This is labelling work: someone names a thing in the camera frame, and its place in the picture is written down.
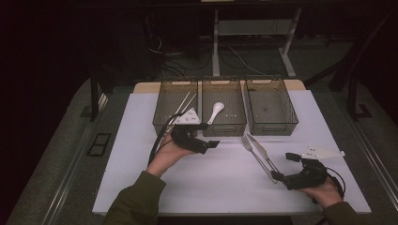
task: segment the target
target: metal fork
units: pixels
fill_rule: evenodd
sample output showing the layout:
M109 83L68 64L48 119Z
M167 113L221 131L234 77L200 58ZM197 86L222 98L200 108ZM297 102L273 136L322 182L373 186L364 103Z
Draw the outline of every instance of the metal fork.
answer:
M246 135L242 136L242 142L243 142L243 146L246 148L246 150L251 152L253 154L253 156L255 157L255 159L257 159L258 163L260 163L261 167L266 172L266 174L268 175L269 179L271 179L271 181L274 184L278 183L277 180L272 178L271 171L267 168L267 166L264 164L264 162L254 153L252 145L250 144L250 142L249 142L248 138L246 137Z

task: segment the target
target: white spoon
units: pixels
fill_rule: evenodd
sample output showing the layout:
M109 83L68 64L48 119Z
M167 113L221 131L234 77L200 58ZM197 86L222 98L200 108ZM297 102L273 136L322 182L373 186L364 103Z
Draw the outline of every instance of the white spoon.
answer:
M211 125L213 123L214 118L216 118L217 114L223 110L224 104L221 102L216 102L213 105L213 114L211 115L210 119L208 120L208 124Z

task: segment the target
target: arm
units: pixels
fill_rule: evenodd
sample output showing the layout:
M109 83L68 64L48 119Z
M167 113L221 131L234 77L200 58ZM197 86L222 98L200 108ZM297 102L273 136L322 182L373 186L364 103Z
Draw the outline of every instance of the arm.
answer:
M348 202L343 202L337 187L330 178L319 187L308 187L300 190L316 199L324 209L324 216L329 225L366 225L365 221L354 211Z
M161 176L192 151L176 146L170 135L163 137L161 149L134 185L120 191L106 214L104 224L156 224L161 192L166 184Z

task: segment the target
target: dark floor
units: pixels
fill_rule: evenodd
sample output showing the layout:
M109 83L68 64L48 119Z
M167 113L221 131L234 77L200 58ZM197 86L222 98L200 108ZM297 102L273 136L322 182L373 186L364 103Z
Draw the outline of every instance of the dark floor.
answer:
M182 75L210 76L211 61L208 60L211 51L207 42L203 42L203 52L198 58L187 58L183 54L167 57L159 78ZM325 43L326 40L322 37L294 40L289 56L297 72L297 79L305 81L333 65L345 56L351 46L351 43L339 43L327 47ZM264 38L256 42L255 48L245 47L244 41L240 41L238 45L229 41L222 44L232 47L251 68L267 74L280 74L289 79L277 53L277 47L283 44L282 39ZM247 69L230 48L222 47L220 55L222 75L256 74ZM345 151L345 160L373 211L370 215L363 216L371 224L396 224L396 200L394 205L391 201L393 197L386 191L388 185L381 181L383 175L370 163L372 159L366 152L374 148L376 157L382 161L391 180L398 180L398 170L394 163L398 157L398 128L362 85L359 88L358 103L364 104L372 117L361 118L358 122L352 121L345 109L346 91L333 93L328 89L332 75L308 86L307 89L313 92L335 141L339 148ZM91 209L130 91L130 87L116 88L108 96L107 103L96 121L89 122L88 117L82 116L82 112L90 105L89 82L82 85L70 103L8 224L101 224L103 217L94 215ZM111 133L111 143L103 157L87 157L84 153L97 133ZM60 203L58 207L51 205L54 199ZM236 218L234 221L240 221L239 224L291 222L301 225L315 224L320 216L294 216L290 218L291 221L284 220L284 223L266 223L268 218L263 217L241 219ZM193 220L182 223L192 224ZM201 224L226 223L225 220L214 219Z

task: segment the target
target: dark green jacket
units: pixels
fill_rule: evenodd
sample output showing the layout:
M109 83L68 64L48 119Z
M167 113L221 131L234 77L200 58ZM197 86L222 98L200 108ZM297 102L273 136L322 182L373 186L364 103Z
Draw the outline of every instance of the dark green jacket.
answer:
M160 178L141 172L133 186L120 191L106 214L104 224L156 224L159 198L165 186ZM329 225L366 224L347 202L332 205L324 210L324 215Z

